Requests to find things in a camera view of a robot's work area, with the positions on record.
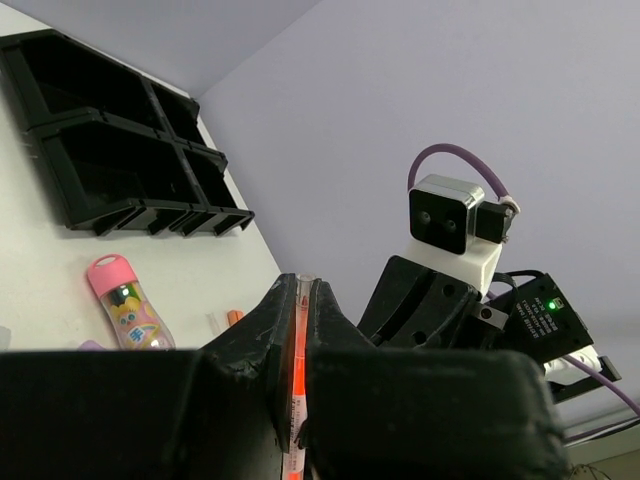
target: table surface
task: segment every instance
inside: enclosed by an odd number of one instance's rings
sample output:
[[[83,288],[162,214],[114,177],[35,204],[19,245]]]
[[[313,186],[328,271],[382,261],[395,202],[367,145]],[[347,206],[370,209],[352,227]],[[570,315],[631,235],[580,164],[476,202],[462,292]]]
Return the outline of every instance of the table surface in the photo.
[[[0,4],[0,36],[43,28],[47,26]],[[200,130],[213,147],[202,122]],[[198,234],[185,239],[170,232],[156,237],[113,232],[100,238],[67,230],[56,221],[36,174],[38,159],[31,158],[26,141],[3,94],[0,326],[11,330],[10,350],[75,349],[86,340],[115,348],[111,324],[85,278],[87,266],[108,253],[129,259],[178,348],[211,341],[225,328],[228,310],[253,309],[280,273],[255,223],[221,238]],[[245,208],[230,175],[225,178],[239,207]]]

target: white wall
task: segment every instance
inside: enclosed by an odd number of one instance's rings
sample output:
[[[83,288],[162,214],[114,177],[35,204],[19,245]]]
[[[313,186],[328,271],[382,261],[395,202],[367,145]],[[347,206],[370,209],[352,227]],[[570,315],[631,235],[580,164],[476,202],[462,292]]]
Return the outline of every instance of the white wall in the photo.
[[[502,268],[552,273],[640,397],[640,4],[324,0],[201,99],[280,266],[357,320],[408,238],[406,173],[435,142],[520,201]],[[476,180],[453,157],[421,173]],[[616,409],[608,392],[570,422]]]
[[[2,0],[199,95],[319,0]]]

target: black storage bin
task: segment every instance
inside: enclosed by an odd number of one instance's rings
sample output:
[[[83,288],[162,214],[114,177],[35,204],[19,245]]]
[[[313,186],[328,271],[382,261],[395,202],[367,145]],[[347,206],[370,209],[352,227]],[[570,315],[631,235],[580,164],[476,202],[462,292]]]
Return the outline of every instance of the black storage bin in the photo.
[[[0,38],[3,87],[40,148],[67,227],[223,235],[252,221],[199,105],[53,30]]]

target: bottle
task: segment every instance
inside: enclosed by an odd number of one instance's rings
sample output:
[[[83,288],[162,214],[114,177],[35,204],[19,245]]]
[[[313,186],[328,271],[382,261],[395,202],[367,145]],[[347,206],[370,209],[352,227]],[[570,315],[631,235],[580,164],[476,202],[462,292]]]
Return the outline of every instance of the bottle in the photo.
[[[97,259],[89,266],[87,278],[111,319],[121,348],[175,348],[169,329],[147,300],[126,258],[109,254]]]

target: bottle cap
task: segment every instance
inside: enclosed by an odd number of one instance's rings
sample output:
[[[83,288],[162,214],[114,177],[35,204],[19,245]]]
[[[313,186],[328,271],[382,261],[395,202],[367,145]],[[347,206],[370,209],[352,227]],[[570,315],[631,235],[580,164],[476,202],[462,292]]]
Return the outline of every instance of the bottle cap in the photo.
[[[98,298],[121,285],[138,280],[127,259],[116,253],[105,255],[93,262],[87,270],[87,278]]]

